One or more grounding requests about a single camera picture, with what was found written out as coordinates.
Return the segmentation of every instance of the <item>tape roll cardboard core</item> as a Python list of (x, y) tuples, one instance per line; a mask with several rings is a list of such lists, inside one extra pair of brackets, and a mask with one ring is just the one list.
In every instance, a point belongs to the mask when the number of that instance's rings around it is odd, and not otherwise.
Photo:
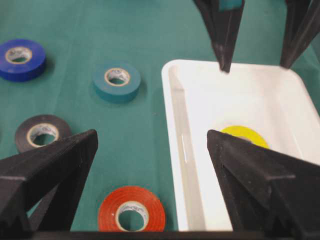
[(6, 54), (5, 59), (11, 64), (25, 64), (32, 58), (32, 51), (24, 46), (16, 46), (10, 48)]

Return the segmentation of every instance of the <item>red tape roll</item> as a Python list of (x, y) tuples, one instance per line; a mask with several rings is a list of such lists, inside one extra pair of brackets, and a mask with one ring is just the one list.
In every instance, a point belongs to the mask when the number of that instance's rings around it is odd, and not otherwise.
[(162, 232), (166, 224), (164, 207), (150, 191), (139, 186), (124, 186), (110, 193), (100, 206), (98, 228), (102, 232), (126, 232), (119, 223), (124, 211), (136, 211), (143, 218), (143, 227), (137, 231)]

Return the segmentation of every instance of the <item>tape label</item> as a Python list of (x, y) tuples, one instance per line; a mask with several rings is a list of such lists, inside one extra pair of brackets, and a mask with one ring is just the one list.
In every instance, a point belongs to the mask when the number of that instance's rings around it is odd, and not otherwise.
[[(120, 84), (113, 83), (112, 80), (114, 79), (121, 80), (123, 83), (120, 83)], [(123, 68), (115, 67), (105, 72), (104, 80), (112, 86), (122, 87), (124, 85), (127, 85), (130, 82), (130, 74)]]
[(115, 214), (116, 224), (121, 230), (127, 232), (127, 230), (124, 229), (119, 223), (119, 215), (125, 211), (135, 211), (135, 212), (139, 213), (143, 218), (143, 227), (135, 232), (142, 231), (148, 225), (149, 213), (148, 213), (147, 208), (144, 205), (142, 205), (140, 202), (126, 201), (125, 203), (123, 203), (119, 206), (119, 208), (117, 209), (116, 214)]
[(5, 59), (11, 64), (25, 64), (31, 58), (32, 51), (24, 46), (10, 48), (5, 54)]
[(54, 136), (53, 142), (58, 140), (59, 138), (59, 131), (54, 125), (50, 123), (40, 123), (40, 124), (34, 125), (28, 131), (26, 135), (26, 139), (32, 146), (39, 148), (39, 147), (42, 147), (42, 145), (35, 144), (34, 140), (36, 139), (36, 137), (44, 134), (49, 134)]

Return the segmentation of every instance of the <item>tape roll center hole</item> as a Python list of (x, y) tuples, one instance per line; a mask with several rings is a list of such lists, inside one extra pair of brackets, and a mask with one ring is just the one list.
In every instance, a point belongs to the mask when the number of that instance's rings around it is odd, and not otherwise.
[(41, 123), (33, 126), (27, 135), (27, 140), (35, 147), (42, 147), (56, 141), (59, 137), (58, 130), (49, 123)]
[(122, 68), (111, 68), (105, 73), (104, 79), (110, 85), (121, 87), (129, 83), (130, 75)]
[(140, 213), (134, 210), (127, 210), (119, 215), (119, 223), (125, 230), (134, 232), (144, 226), (144, 219)]
[(13, 47), (6, 52), (5, 58), (12, 64), (25, 64), (32, 58), (32, 52), (26, 47)]
[(148, 210), (137, 201), (123, 203), (118, 208), (115, 217), (118, 227), (129, 232), (142, 231), (149, 222)]

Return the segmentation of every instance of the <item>teal tape roll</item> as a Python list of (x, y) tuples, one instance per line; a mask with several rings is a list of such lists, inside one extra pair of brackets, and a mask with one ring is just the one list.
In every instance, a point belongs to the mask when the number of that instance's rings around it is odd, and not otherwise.
[(138, 94), (141, 76), (137, 69), (124, 62), (108, 62), (93, 74), (98, 95), (111, 103), (126, 103)]

